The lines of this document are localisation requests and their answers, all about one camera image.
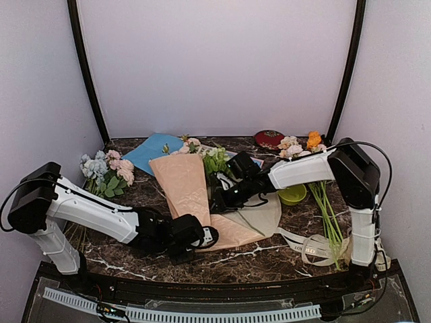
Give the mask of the beige pink wrapping paper sheet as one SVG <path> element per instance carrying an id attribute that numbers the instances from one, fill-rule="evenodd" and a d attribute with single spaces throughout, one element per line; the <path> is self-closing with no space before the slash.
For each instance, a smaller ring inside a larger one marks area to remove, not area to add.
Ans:
<path id="1" fill-rule="evenodd" d="M 172 218 L 191 214 L 201 225 L 218 231 L 219 240 L 209 251 L 244 246 L 270 238 L 276 232 L 281 219 L 281 203 L 276 193 L 268 194 L 269 202 L 263 206 L 211 213 L 200 155 L 168 155 L 151 160 L 149 165 L 164 191 Z"/>

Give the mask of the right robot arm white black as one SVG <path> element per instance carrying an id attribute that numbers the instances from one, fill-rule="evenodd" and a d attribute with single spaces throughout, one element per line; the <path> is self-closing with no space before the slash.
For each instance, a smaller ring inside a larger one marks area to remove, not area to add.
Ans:
<path id="1" fill-rule="evenodd" d="M 276 192 L 297 184 L 332 180 L 337 183 L 352 218 L 352 257 L 357 265 L 343 278 L 351 292 L 361 290 L 370 280 L 365 266 L 376 255 L 379 212 L 386 192 L 380 191 L 380 169 L 362 149 L 364 142 L 342 139 L 328 149 L 310 155 L 283 159 L 262 170 L 242 151 L 228 161 L 233 177 L 213 173 L 209 209 L 227 213 L 243 208 L 256 195 Z"/>

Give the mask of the pink rose fake flower stem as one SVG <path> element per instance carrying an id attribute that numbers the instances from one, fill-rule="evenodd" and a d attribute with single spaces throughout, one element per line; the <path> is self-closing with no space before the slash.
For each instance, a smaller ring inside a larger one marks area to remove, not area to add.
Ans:
<path id="1" fill-rule="evenodd" d="M 200 153 L 202 150 L 201 142 L 197 138 L 182 135 L 180 139 L 183 142 L 183 146 L 178 150 L 179 154 Z"/>

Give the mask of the green leafy fake flower bunch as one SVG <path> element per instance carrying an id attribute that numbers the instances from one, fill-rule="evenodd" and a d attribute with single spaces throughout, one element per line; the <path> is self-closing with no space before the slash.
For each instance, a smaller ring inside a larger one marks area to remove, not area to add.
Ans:
<path id="1" fill-rule="evenodd" d="M 209 180 L 213 173 L 223 172 L 228 176 L 232 176 L 232 172 L 227 165 L 230 156 L 226 153 L 226 149 L 221 146 L 204 148 L 201 152 L 205 177 Z"/>

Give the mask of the white rose fake flower stem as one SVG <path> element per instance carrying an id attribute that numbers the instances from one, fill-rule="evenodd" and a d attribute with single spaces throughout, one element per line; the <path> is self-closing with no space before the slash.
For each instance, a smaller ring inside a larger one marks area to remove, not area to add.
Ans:
<path id="1" fill-rule="evenodd" d="M 169 144 L 166 143 L 165 145 L 163 145 L 162 153 L 166 155 L 176 155 L 178 151 L 172 151 Z"/>

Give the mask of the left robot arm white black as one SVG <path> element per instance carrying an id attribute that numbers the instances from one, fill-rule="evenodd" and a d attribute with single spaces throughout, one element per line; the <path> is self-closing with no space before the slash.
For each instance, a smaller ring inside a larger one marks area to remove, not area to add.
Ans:
<path id="1" fill-rule="evenodd" d="M 64 219 L 99 231 L 144 254 L 167 253 L 173 263 L 188 261 L 196 249 L 209 246 L 213 236 L 198 218 L 186 214 L 165 217 L 151 207 L 125 207 L 101 199 L 74 185 L 49 162 L 27 175 L 7 195 L 11 231 L 27 234 L 80 293 L 95 288 L 85 271 L 82 253 L 67 240 L 57 224 Z"/>

